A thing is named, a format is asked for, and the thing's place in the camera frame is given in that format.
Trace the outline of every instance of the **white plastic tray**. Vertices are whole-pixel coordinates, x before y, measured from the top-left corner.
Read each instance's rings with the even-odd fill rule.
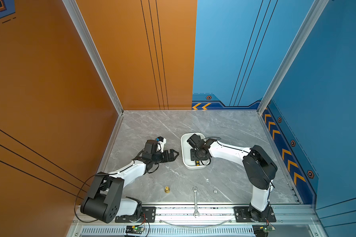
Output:
[[[191,157],[190,157],[190,149],[192,149],[192,147],[187,143],[187,139],[189,139],[190,136],[193,134],[199,135],[201,139],[205,138],[204,135],[199,132],[184,134],[181,137],[183,163],[185,164],[186,168],[188,168],[188,169],[203,169],[209,163],[209,160],[203,161],[203,164],[205,164],[205,165],[200,164],[199,166],[196,166],[195,161],[191,160]]]

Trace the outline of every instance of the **black line stripe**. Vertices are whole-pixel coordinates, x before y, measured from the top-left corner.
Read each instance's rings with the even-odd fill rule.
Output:
[[[56,188],[58,188],[58,189],[60,189],[60,190],[62,190],[62,191],[64,191],[64,192],[70,193],[72,196],[76,197],[75,194],[72,194],[72,193],[69,192],[69,191],[66,191],[66,190],[64,190],[64,189],[62,189],[62,188],[60,188],[60,187],[57,187],[57,186],[55,186],[55,185],[53,185],[53,184],[51,184],[51,183],[49,183],[49,182],[46,182],[46,181],[44,181],[44,180],[42,180],[42,179],[40,179],[40,178],[38,178],[38,177],[36,177],[36,176],[34,176],[34,175],[31,175],[31,174],[29,174],[29,173],[27,173],[27,172],[25,172],[25,171],[23,171],[23,170],[20,170],[19,168],[16,168],[16,167],[14,167],[14,166],[12,166],[12,165],[10,165],[10,164],[7,164],[7,163],[5,163],[4,161],[1,161],[1,160],[0,160],[0,162],[3,163],[3,164],[5,164],[5,165],[8,165],[8,166],[10,166],[10,167],[12,167],[12,168],[14,168],[14,169],[17,169],[18,171],[20,171],[20,172],[22,172],[22,173],[25,173],[25,174],[27,174],[27,175],[29,175],[29,176],[32,176],[33,178],[36,178],[36,179],[38,179],[38,180],[41,180],[41,181],[44,182],[44,183],[50,184],[51,186],[56,187]]]
[[[339,213],[339,214],[335,214],[335,215],[331,215],[331,216],[339,216],[339,215],[343,215],[343,214],[347,214],[347,213],[351,213],[351,212],[356,212],[356,210],[349,211],[349,212],[343,212],[343,213]]]
[[[242,82],[244,81],[244,77],[245,77],[245,74],[246,74],[246,72],[247,72],[249,63],[251,62],[251,58],[252,58],[252,55],[253,55],[253,51],[254,51],[254,48],[255,48],[255,46],[256,46],[256,43],[257,43],[257,40],[258,40],[258,36],[260,35],[260,31],[261,31],[262,25],[264,24],[265,16],[266,16],[266,13],[268,12],[268,9],[269,9],[269,6],[270,6],[270,2],[271,2],[271,0],[269,0],[268,7],[266,8],[266,12],[265,12],[264,18],[262,19],[261,26],[260,26],[260,29],[259,29],[259,31],[258,31],[257,37],[256,37],[256,41],[254,41],[254,45],[253,45],[253,49],[252,49],[252,52],[251,52],[251,56],[249,57],[247,67],[245,68],[245,72],[244,72],[244,75],[243,75],[243,77],[242,77],[239,90],[237,91],[237,95],[236,95],[236,98],[235,98],[235,102],[233,103],[233,106],[235,106],[235,104],[236,104],[237,96],[239,95],[239,92],[240,92],[240,89],[241,89],[241,86],[242,86]]]
[[[149,1],[149,0],[148,0],[148,3],[149,3],[150,21],[152,22],[154,49],[156,50],[156,59],[157,59],[157,68],[158,68],[158,76],[159,76],[159,85],[161,86],[162,104],[164,105],[164,109],[165,109],[164,94],[163,94],[163,92],[162,92],[161,74],[159,73],[159,63],[158,63],[158,56],[157,56],[156,37],[154,36],[154,27],[153,27],[153,20],[152,20],[152,11],[151,11],[151,9],[150,9],[150,1]]]
[[[158,99],[158,107],[161,109],[161,106],[159,105],[159,96],[158,96],[158,90],[157,90],[157,82],[156,82],[156,75],[154,74],[154,67],[153,67],[153,60],[152,60],[152,52],[150,51],[150,45],[149,45],[149,37],[148,37],[148,31],[147,31],[147,23],[145,21],[145,14],[144,14],[144,8],[142,7],[142,0],[141,2],[141,9],[142,9],[142,15],[144,16],[144,24],[145,24],[145,31],[147,33],[147,39],[148,39],[148,46],[149,46],[149,54],[150,54],[150,61],[152,62],[152,70],[153,70],[153,76],[154,76],[154,83],[156,84],[156,93],[157,93],[157,99]]]
[[[237,105],[239,105],[239,103],[240,103],[240,101],[241,101],[241,98],[242,98],[242,94],[244,93],[245,87],[247,86],[249,76],[251,75],[251,72],[252,72],[252,69],[253,69],[254,63],[256,62],[258,52],[260,51],[260,48],[261,48],[261,45],[262,45],[262,41],[264,41],[264,37],[265,37],[266,31],[268,30],[269,23],[270,23],[270,20],[272,19],[272,16],[273,16],[274,10],[276,9],[277,2],[278,2],[278,0],[276,1],[276,4],[275,4],[275,6],[274,6],[274,8],[273,8],[272,15],[270,16],[270,19],[269,19],[269,21],[268,21],[268,25],[266,26],[264,36],[262,37],[262,40],[261,40],[260,46],[258,47],[256,57],[254,58],[254,61],[253,61],[253,64],[252,64],[251,70],[249,71],[247,81],[245,82],[244,88],[243,88],[243,90],[242,90],[242,93],[241,93],[241,96],[240,96],[240,99],[239,99],[239,102],[237,103]]]
[[[349,225],[349,224],[355,224],[355,223],[356,223],[356,221],[355,222],[350,222],[350,223],[339,224],[339,225],[332,225],[332,226],[342,226],[342,225]]]
[[[257,19],[258,19],[258,15],[260,14],[261,7],[262,7],[262,3],[263,3],[263,2],[264,2],[264,0],[262,0],[262,1],[261,1],[260,9],[258,10],[257,17],[256,17],[256,21],[254,22],[254,26],[253,26],[253,30],[252,30],[252,33],[251,33],[251,37],[249,38],[249,42],[248,42],[248,46],[247,46],[247,50],[245,50],[244,59],[242,60],[242,64],[241,64],[240,71],[239,71],[239,75],[237,76],[237,80],[236,80],[236,83],[235,83],[235,88],[233,89],[233,92],[232,92],[232,97],[231,97],[231,101],[229,102],[229,106],[231,106],[231,103],[232,103],[233,94],[235,93],[236,86],[237,86],[237,82],[239,81],[239,77],[240,77],[240,73],[241,73],[242,65],[244,64],[244,60],[245,60],[245,57],[246,57],[247,52],[248,52],[249,44],[251,43],[251,39],[252,39],[252,35],[253,35],[253,31],[254,31],[254,28],[255,28],[255,26],[256,26]]]
[[[2,17],[0,17],[0,19],[1,19],[1,18],[4,18],[4,17],[7,17],[7,16],[10,16],[10,15],[15,14],[15,13],[16,13],[16,12],[10,13],[9,15],[6,15],[6,16],[2,16]]]
[[[69,172],[67,172],[66,170],[62,169],[61,167],[59,167],[58,165],[54,164],[53,162],[51,162],[50,160],[46,159],[44,156],[40,155],[39,153],[37,153],[36,151],[34,151],[33,149],[31,149],[30,147],[26,146],[25,144],[23,144],[22,142],[20,142],[19,140],[15,139],[14,137],[12,137],[11,135],[9,135],[8,133],[4,132],[3,130],[0,129],[0,131],[2,133],[4,133],[5,135],[9,136],[10,138],[12,138],[13,140],[15,140],[16,142],[18,142],[19,144],[23,145],[24,147],[28,148],[29,150],[33,151],[34,153],[36,153],[37,155],[41,156],[42,158],[44,158],[45,160],[47,160],[48,162],[52,163],[53,165],[57,166],[58,168],[60,168],[61,170],[63,170],[64,172],[70,174]],[[72,177],[76,178],[77,180],[81,181],[80,179],[78,179],[77,177],[75,177],[74,175],[70,174]]]
[[[156,0],[156,9],[157,9],[157,20],[158,20],[158,30],[159,30],[159,42],[160,42],[160,45],[161,45],[162,67],[164,68],[164,80],[165,80],[165,90],[166,90],[166,102],[167,102],[167,109],[169,109],[169,99],[168,99],[168,97],[167,97],[167,86],[166,86],[164,54],[162,53],[161,29],[160,29],[160,27],[159,27],[159,17],[158,17],[157,0]]]
[[[348,202],[348,201],[355,200],[355,199],[356,199],[356,197],[355,197],[355,198],[348,199],[348,200],[345,200],[345,201],[342,201],[342,202],[338,202],[338,203],[335,203],[335,204],[331,204],[331,205],[328,205],[328,206],[325,206],[325,207],[321,207],[321,208],[318,208],[318,209],[316,209],[316,210],[320,210],[320,209],[323,209],[323,208],[326,208],[326,207],[330,207],[330,206],[333,206],[333,205],[341,204],[341,203],[343,203],[343,202]]]
[[[63,178],[61,178],[61,177],[59,177],[58,175],[56,175],[56,174],[54,174],[54,173],[52,173],[52,172],[48,171],[47,169],[45,169],[45,168],[43,168],[43,167],[39,166],[38,164],[35,164],[34,162],[32,162],[32,161],[30,161],[30,160],[26,159],[25,157],[23,157],[23,156],[21,156],[21,155],[19,155],[19,154],[15,153],[15,152],[14,152],[14,151],[12,151],[11,149],[6,148],[5,146],[3,146],[3,145],[1,145],[1,144],[0,144],[0,146],[1,146],[2,148],[6,149],[6,150],[8,150],[8,151],[10,151],[10,152],[12,152],[13,154],[15,154],[15,155],[17,155],[17,156],[21,157],[22,159],[24,159],[24,160],[26,160],[26,161],[28,161],[28,162],[30,162],[30,163],[32,163],[32,164],[34,164],[35,166],[37,166],[37,167],[39,167],[39,168],[43,169],[44,171],[46,171],[46,172],[48,172],[48,173],[51,173],[51,174],[52,174],[52,175],[54,175],[55,177],[62,179],[63,181],[65,181],[65,182],[67,182],[67,183],[71,184],[72,186],[77,187],[77,188],[80,188],[80,187],[75,186],[74,184],[70,183],[69,181],[67,181],[67,180],[65,180],[65,179],[63,179]]]

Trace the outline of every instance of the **ventilation grille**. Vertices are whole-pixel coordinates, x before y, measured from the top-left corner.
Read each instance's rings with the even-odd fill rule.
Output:
[[[119,235],[124,235],[124,228],[121,227],[105,227],[105,226],[85,226],[83,227],[81,235],[114,235],[114,234],[119,234]]]
[[[85,226],[81,231],[81,235],[110,235],[124,236],[124,226]],[[166,225],[151,226],[148,237],[158,236],[255,236],[251,225],[242,226],[219,226],[212,229],[200,228],[178,228]]]

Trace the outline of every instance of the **clear plastic tube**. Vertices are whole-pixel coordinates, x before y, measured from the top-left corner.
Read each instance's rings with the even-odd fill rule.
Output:
[[[224,223],[227,223],[229,222],[230,220],[226,220],[226,221],[223,221],[223,222],[220,222],[219,224],[215,224],[215,225],[208,225],[208,226],[186,226],[186,225],[175,225],[175,224],[171,224],[169,222],[166,222],[166,221],[163,221],[161,220],[163,223],[166,223],[168,225],[171,225],[172,228],[187,228],[187,229],[213,229],[213,228],[216,228],[218,226],[221,226],[223,225]]]

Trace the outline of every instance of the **orange wall panel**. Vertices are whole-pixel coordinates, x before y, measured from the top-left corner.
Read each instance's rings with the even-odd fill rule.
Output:
[[[65,236],[118,115],[63,2],[15,10],[0,19],[0,161],[62,190],[0,162],[0,236]]]
[[[77,3],[123,108],[159,109],[141,2]]]
[[[190,109],[196,0],[78,1],[124,109]]]
[[[156,4],[169,108],[191,109],[197,1],[157,0]]]

